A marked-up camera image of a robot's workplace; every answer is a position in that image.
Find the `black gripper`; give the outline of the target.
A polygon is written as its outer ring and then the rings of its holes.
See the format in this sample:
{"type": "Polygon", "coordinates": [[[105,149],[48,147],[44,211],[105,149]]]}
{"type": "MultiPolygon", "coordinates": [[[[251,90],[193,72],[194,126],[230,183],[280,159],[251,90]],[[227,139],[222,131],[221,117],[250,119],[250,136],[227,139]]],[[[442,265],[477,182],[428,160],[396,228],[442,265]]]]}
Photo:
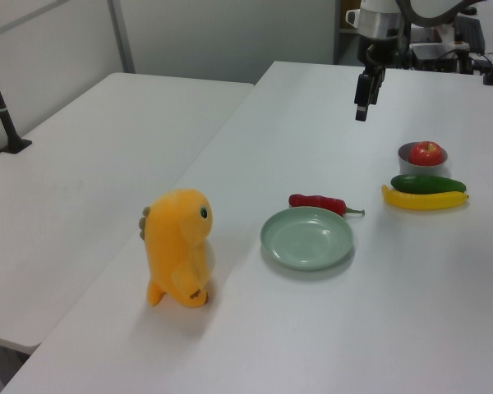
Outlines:
{"type": "Polygon", "coordinates": [[[386,67],[394,62],[397,39],[370,39],[360,37],[357,60],[364,66],[357,81],[354,103],[357,106],[356,120],[365,121],[370,105],[376,105],[380,88],[385,80],[386,67]]]}

